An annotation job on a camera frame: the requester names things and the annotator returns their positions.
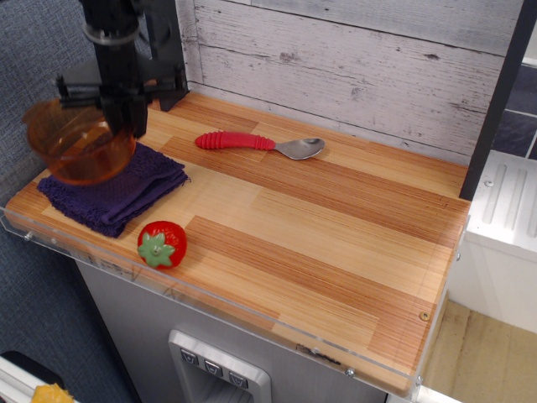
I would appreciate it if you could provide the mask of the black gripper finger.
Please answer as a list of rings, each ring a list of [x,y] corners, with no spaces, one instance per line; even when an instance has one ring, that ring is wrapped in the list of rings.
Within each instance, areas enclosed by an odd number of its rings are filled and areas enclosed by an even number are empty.
[[[129,129],[134,138],[146,134],[148,109],[146,104],[107,106],[107,123],[114,133]]]

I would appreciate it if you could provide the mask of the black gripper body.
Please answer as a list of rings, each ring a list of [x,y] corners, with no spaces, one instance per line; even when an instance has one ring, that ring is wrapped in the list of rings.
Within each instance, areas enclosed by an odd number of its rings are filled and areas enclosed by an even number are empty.
[[[181,59],[166,60],[157,50],[148,58],[134,42],[95,46],[96,56],[56,78],[62,107],[96,107],[108,122],[145,122],[158,100],[170,110],[187,94]]]

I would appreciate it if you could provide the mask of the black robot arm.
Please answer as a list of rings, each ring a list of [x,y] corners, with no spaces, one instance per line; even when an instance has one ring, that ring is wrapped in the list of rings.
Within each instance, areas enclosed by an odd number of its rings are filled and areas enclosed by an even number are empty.
[[[169,111],[188,92],[173,1],[84,1],[83,33],[95,56],[56,79],[62,107],[102,110],[114,133],[145,135],[148,106]]]

